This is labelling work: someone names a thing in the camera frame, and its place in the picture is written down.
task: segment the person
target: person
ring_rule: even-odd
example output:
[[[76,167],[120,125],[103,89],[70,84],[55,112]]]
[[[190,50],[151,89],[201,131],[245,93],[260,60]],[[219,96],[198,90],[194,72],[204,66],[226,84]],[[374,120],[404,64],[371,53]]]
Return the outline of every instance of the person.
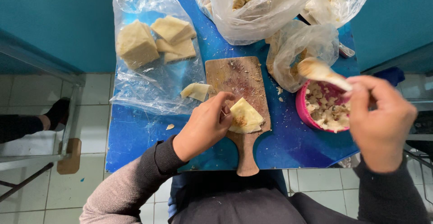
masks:
[[[0,144],[43,130],[61,131],[68,120],[68,111],[69,99],[62,98],[43,115],[0,115]]]
[[[296,193],[288,197],[273,174],[251,177],[235,171],[187,172],[189,181],[177,191],[176,211],[169,223],[430,223],[423,201],[406,167],[403,145],[417,111],[384,80],[348,78],[353,91],[350,132],[362,161],[354,170],[360,179],[358,219],[328,209]],[[369,111],[373,98],[377,109]],[[83,224],[141,223],[140,207],[177,169],[224,137],[232,116],[220,92],[192,112],[178,135],[159,141],[138,159],[104,180],[88,198]]]

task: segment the wooden block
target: wooden block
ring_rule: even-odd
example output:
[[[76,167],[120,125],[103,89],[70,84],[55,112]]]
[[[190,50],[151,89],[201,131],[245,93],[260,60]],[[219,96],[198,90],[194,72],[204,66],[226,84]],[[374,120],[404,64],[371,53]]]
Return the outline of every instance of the wooden block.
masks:
[[[57,162],[57,172],[60,175],[74,174],[80,169],[81,140],[69,139],[66,152],[71,153],[72,157]]]
[[[254,161],[252,148],[257,137],[271,129],[262,71],[258,64],[258,58],[252,56],[215,59],[205,63],[207,83],[215,89],[215,93],[209,94],[209,98],[220,91],[231,92],[235,94],[236,100],[227,101],[229,107],[243,97],[264,118],[262,130],[259,132],[242,134],[228,131],[226,133],[226,137],[238,147],[237,174],[239,176],[252,176],[258,173],[259,169]]]

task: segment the teal wall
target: teal wall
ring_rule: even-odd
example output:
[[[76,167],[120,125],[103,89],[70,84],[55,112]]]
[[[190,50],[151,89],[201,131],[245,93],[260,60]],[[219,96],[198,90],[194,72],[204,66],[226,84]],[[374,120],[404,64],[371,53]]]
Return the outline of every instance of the teal wall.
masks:
[[[113,0],[0,0],[0,28],[84,72],[113,72]]]
[[[367,0],[351,25],[363,71],[433,42],[433,0]]]
[[[85,72],[115,70],[112,0],[0,0],[0,5],[5,31]],[[432,42],[432,5],[433,0],[367,0],[352,20],[361,70]]]

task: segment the sock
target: sock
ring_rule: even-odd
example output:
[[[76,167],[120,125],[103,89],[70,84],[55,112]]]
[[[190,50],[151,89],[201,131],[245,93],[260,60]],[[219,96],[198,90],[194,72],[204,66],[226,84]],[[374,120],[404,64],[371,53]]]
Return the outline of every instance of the sock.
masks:
[[[69,112],[69,99],[68,98],[62,98],[51,107],[50,111],[48,111],[45,116],[47,116],[50,119],[51,126],[49,130],[54,130],[60,120],[62,118],[67,117]]]

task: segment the sweater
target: sweater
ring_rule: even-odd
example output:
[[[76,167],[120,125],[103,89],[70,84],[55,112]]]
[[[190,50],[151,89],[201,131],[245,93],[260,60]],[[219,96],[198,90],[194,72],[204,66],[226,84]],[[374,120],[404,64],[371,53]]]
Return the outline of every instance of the sweater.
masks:
[[[140,207],[186,163],[176,155],[171,136],[104,180],[88,198],[82,224],[138,224]],[[260,173],[239,177],[235,171],[200,171],[176,195],[173,224],[343,224],[430,223],[423,201],[406,167],[377,174],[364,161],[360,178],[358,220],[326,208],[303,193],[284,196]]]

